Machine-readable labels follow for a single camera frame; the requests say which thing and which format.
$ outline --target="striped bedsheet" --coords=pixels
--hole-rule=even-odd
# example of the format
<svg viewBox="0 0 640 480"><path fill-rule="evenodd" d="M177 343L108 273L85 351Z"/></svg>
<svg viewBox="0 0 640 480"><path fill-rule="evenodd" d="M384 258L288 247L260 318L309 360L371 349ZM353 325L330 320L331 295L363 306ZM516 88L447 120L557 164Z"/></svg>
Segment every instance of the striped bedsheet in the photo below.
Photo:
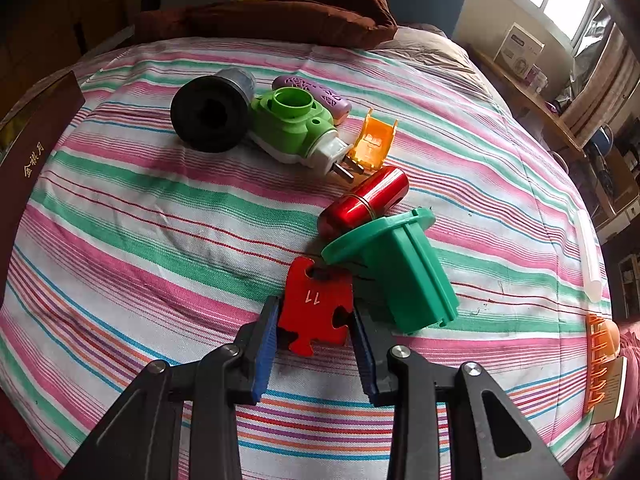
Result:
<svg viewBox="0 0 640 480"><path fill-rule="evenodd" d="M584 314L610 317L582 288L575 211L561 168L491 101L440 69L377 54L271 41L186 38L76 67L86 104L47 161L22 217L0 310L0 386L64 464L152 359L203 357L280 294L299 254L317 256L316 217L338 179L277 163L246 140L228 153L185 147L172 129L180 86L228 65L265 91L283 73L399 121L388 161L411 181L393 212L429 207L427 231L460 316L399 336L430 360L482 363L558 460L588 432ZM605 275L601 260L601 270ZM450 476L444 407L442 477ZM188 469L191 412L181 437ZM276 356L269 389L238 408L248 479L382 479L393 413L361 391L349 346Z"/></svg>

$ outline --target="book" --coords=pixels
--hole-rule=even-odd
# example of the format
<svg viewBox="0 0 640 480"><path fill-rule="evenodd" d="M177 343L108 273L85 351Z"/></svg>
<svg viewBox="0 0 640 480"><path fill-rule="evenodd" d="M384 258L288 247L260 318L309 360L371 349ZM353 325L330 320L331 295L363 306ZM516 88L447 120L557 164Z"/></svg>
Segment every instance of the book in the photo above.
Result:
<svg viewBox="0 0 640 480"><path fill-rule="evenodd" d="M622 395L625 391L626 357L616 357L613 361L603 363L601 366L607 369L603 377L607 384L602 389L604 398L593 408L592 424L618 418L622 406Z"/></svg>
<svg viewBox="0 0 640 480"><path fill-rule="evenodd" d="M494 60L501 67L510 69L520 79L524 79L544 47L544 43L540 43L520 25L514 23Z"/></svg>

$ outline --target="green cylindrical holder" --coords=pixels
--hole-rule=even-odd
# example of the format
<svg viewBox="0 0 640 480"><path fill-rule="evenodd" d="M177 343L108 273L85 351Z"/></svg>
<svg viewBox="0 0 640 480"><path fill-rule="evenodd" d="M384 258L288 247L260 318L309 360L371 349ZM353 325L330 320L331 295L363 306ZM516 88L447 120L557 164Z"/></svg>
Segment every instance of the green cylindrical holder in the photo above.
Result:
<svg viewBox="0 0 640 480"><path fill-rule="evenodd" d="M434 222L423 208L379 218L334 240L322 258L329 265L359 258L369 267L402 332L445 326L458 316L459 302L424 234Z"/></svg>
<svg viewBox="0 0 640 480"><path fill-rule="evenodd" d="M302 88L278 88L271 97L271 111L283 119L294 119L308 114L314 103L313 96Z"/></svg>
<svg viewBox="0 0 640 480"><path fill-rule="evenodd" d="M335 131L329 110L302 88L267 92L254 98L250 111L252 132L284 156L305 158L320 137Z"/></svg>

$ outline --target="cardboard box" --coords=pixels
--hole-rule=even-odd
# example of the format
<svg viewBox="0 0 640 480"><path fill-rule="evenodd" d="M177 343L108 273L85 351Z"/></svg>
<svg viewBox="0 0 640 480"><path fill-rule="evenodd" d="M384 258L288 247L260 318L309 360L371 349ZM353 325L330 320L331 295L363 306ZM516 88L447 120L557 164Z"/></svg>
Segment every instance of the cardboard box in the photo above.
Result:
<svg viewBox="0 0 640 480"><path fill-rule="evenodd" d="M514 23L495 56L495 62L524 79L544 47L543 43Z"/></svg>

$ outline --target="desk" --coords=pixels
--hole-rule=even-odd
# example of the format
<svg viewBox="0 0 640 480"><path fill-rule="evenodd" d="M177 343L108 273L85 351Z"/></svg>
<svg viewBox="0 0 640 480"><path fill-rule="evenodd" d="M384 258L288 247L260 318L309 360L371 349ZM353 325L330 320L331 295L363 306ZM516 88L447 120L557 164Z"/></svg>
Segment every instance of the desk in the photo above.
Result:
<svg viewBox="0 0 640 480"><path fill-rule="evenodd" d="M578 158L586 158L584 151L576 143L572 131L564 124L564 121L560 117L556 116L546 107L545 100L540 97L539 94L530 93L516 76L503 69L486 54L476 50L471 45L467 47L467 50L471 59L478 63L481 70L484 69L491 72L491 74L496 76L506 87L508 94L502 97L511 110L526 108L532 111L542 118L546 129L553 132L558 139L562 140L575 156Z"/></svg>

